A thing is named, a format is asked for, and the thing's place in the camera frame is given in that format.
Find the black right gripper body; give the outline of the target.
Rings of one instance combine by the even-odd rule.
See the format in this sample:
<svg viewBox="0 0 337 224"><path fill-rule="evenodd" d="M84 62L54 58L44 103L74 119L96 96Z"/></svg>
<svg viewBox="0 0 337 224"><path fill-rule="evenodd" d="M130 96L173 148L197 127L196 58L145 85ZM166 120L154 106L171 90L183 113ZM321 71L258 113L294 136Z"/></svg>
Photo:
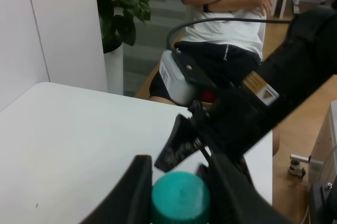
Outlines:
<svg viewBox="0 0 337 224"><path fill-rule="evenodd" d="M227 156L243 170L244 153L277 125L271 110L279 102L279 93L270 86L220 90L208 108L201 103L203 93L190 91L189 141L196 150L208 146Z"/></svg>

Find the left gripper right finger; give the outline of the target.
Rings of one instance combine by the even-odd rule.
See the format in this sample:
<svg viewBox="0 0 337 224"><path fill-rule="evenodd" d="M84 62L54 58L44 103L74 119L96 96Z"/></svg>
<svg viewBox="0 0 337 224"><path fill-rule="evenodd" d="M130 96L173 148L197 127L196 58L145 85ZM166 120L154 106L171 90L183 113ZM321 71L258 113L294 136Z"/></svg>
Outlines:
<svg viewBox="0 0 337 224"><path fill-rule="evenodd" d="M209 223L289 223L255 189L245 159L223 154L209 161Z"/></svg>

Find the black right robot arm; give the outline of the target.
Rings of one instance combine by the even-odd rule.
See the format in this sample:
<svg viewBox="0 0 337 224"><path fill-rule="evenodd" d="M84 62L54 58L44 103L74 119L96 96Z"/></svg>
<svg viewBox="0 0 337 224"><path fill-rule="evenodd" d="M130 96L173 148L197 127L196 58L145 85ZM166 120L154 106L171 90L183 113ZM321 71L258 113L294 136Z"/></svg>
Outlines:
<svg viewBox="0 0 337 224"><path fill-rule="evenodd" d="M171 99L191 112L176 117L155 161L169 172L197 151L233 163L336 74L336 10L319 6L288 22L283 43L250 70L222 69L227 53L197 62L168 46L160 74Z"/></svg>

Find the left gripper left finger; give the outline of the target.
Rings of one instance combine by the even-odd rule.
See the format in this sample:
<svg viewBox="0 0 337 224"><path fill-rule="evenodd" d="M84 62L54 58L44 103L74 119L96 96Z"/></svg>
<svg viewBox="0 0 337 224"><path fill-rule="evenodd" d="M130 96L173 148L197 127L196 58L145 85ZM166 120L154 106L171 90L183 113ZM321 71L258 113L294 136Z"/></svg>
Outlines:
<svg viewBox="0 0 337 224"><path fill-rule="evenodd" d="M137 155L120 181L82 223L150 223L152 158Z"/></svg>

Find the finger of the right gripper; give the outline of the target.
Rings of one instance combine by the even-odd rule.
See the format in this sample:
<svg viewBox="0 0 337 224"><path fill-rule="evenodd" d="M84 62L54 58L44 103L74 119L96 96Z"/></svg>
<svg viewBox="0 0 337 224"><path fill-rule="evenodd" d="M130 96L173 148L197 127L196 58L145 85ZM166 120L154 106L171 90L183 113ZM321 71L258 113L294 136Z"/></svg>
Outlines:
<svg viewBox="0 0 337 224"><path fill-rule="evenodd" d="M195 174L201 178L204 182L209 180L209 169L206 165L200 164L195 172Z"/></svg>
<svg viewBox="0 0 337 224"><path fill-rule="evenodd" d="M202 147L203 143L193 128L191 120L179 114L154 166L163 172L169 172Z"/></svg>

